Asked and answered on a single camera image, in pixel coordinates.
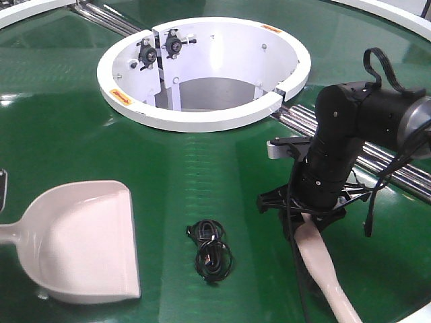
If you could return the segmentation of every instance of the metal bracket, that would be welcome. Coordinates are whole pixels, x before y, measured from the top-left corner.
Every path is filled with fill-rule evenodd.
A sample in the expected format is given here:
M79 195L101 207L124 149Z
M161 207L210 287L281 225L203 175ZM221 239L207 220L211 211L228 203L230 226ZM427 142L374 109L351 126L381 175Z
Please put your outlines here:
M302 162L308 153L312 137L275 138L267 142L271 159L292 157Z
M151 46L148 38L144 38L141 42L136 44L136 46L139 45L141 46L141 49L139 50L138 61L143 63L141 71L144 69L152 69L153 63L157 61L157 50Z

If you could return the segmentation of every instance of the tangled cable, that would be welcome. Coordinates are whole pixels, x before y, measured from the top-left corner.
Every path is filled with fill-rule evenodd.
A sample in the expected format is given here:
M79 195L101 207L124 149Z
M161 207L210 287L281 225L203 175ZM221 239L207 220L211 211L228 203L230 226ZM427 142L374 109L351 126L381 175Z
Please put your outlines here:
M186 234L196 243L195 269L207 282L225 279L232 268L232 253L229 246L221 241L225 231L215 221L204 219L188 226Z

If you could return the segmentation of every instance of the black cable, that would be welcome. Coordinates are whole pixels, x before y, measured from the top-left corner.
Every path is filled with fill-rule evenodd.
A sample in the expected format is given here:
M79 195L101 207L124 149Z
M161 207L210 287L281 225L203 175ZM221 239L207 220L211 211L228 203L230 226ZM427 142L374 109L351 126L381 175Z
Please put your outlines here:
M287 217L286 221L287 221L287 225L288 225L288 229L289 229L290 247L292 249L292 254L294 257L296 282L298 283L298 290L299 290L302 312L304 314L305 322L311 323L310 314L309 314L308 306L307 306L306 299L305 299L304 283L301 283L301 282L303 282L303 279L305 279L305 277L302 276L301 270L300 270L302 268L302 266L300 266L300 264L301 264L301 262L303 262L303 260L302 260L302 256L300 255L298 246L296 245L294 228L293 228L292 218L291 218L291 214L290 214L290 198L292 195L292 181L293 181L294 174L296 173L296 170L298 169L298 165L299 165L298 160L295 159L294 165L292 167L292 172L290 173L290 178L289 178L289 182L288 182L288 189L287 189L287 194L286 194L286 204L287 204L286 205L286 217Z
M378 180L374 186L370 204L368 206L368 214L364 223L365 236L370 237L372 234L372 223L374 219L374 203L376 200L377 192L389 184L391 175L398 169L407 165L412 161L412 155L423 145L430 142L431 134L427 131L431 127L431 120L425 122L422 126L414 130L401 146L397 155L391 160L389 165L377 174Z
M431 0L426 0L424 9L422 10L422 13L420 15L422 18L426 17L426 14L428 13L428 10L430 9L430 5L431 5Z
M215 221L204 219L188 226L186 234L196 243L195 269L206 281L213 283L225 279L232 268L232 252L221 241L225 231Z

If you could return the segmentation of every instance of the black strap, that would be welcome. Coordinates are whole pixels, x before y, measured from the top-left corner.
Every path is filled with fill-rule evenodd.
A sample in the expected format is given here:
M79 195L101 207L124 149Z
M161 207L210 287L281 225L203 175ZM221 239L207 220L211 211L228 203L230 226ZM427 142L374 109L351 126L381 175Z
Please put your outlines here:
M391 84L394 90L398 91L399 93L409 98L416 98L416 97L420 98L422 96L425 96L424 88L406 89L398 82L388 56L381 49L377 47L369 48L365 50L365 53L364 53L364 68L369 74L374 76L374 78L376 79L374 83L367 83L367 87L372 87L373 89L380 89L382 87L382 77L371 66L371 53L376 55L378 61L383 67L383 71L385 72L387 80L389 81L389 83Z

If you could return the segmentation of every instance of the white panel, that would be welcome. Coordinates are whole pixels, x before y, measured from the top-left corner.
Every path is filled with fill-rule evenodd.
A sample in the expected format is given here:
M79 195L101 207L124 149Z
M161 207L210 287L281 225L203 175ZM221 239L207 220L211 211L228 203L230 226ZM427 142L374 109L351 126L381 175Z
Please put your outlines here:
M115 57L112 64L112 76L128 96L138 101L146 101L148 96L160 93L159 69L154 64L153 69L144 69L143 63L138 63L136 68L131 68L131 63L138 59L140 46L137 46L143 38L148 38L154 47L154 35L149 30L138 32L125 38L110 48L109 52Z

